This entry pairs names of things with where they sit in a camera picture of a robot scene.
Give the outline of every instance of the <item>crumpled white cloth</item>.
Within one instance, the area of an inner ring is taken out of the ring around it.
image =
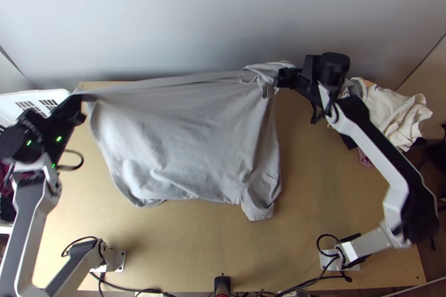
[[[342,96],[359,95],[369,109],[370,121],[394,146],[407,152],[416,139],[423,136],[423,121],[433,113],[426,107],[423,94],[403,96],[361,77],[353,77],[350,81],[355,87],[344,90]]]
[[[273,215],[280,193],[273,77],[287,62],[137,81],[91,95],[90,128],[114,183],[136,206],[201,198]]]

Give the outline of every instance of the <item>wooden table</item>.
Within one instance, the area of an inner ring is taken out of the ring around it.
[[[124,271],[107,274],[110,282],[127,287],[211,291],[214,277],[224,273],[232,277],[235,291],[278,291],[318,276],[316,238],[375,228],[383,218],[387,184],[376,169],[360,164],[357,151],[348,151],[325,121],[310,125],[312,109],[305,98],[282,90],[275,109],[283,190],[274,217],[260,222],[248,221],[239,206],[200,200],[134,207],[113,184],[88,124],[76,128],[68,147],[82,152],[85,164],[61,174],[63,192],[47,219],[34,282],[46,285],[65,262],[59,257],[62,249],[87,235],[127,251]],[[333,245],[324,242],[323,247]],[[416,247],[381,252],[361,266],[351,273],[353,283],[325,280],[312,288],[425,283]],[[88,276],[80,289],[97,287]]]

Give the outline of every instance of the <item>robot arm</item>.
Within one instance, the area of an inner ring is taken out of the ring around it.
[[[99,238],[74,244],[68,262],[44,289],[32,274],[47,215],[62,192],[56,166],[74,127],[84,122],[81,97],[70,96],[48,118],[26,110],[0,136],[0,159],[14,164],[12,185],[16,220],[0,267],[0,297],[71,296],[89,271],[122,271],[125,252]],[[22,172],[32,176],[21,178]]]
[[[311,123],[324,116],[333,129],[355,141],[389,183],[380,226],[339,240],[333,249],[323,251],[325,255],[320,254],[321,267],[338,256],[328,268],[336,271],[390,247],[410,247],[439,228],[435,196],[419,172],[370,122],[369,110],[359,97],[337,99],[349,65],[350,59],[338,53],[307,56],[303,70],[282,69],[275,82],[307,97],[314,110]],[[323,110],[319,114],[317,107]]]

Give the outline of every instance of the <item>white wall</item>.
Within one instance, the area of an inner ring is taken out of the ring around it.
[[[0,43],[45,85],[239,69],[307,53],[397,87],[446,31],[446,0],[0,0]]]
[[[32,84],[2,53],[0,46],[0,94],[32,89]]]

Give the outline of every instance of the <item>gray shirt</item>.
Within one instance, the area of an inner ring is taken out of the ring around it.
[[[273,77],[287,62],[78,91],[114,183],[136,206],[201,198],[273,215],[280,193]]]

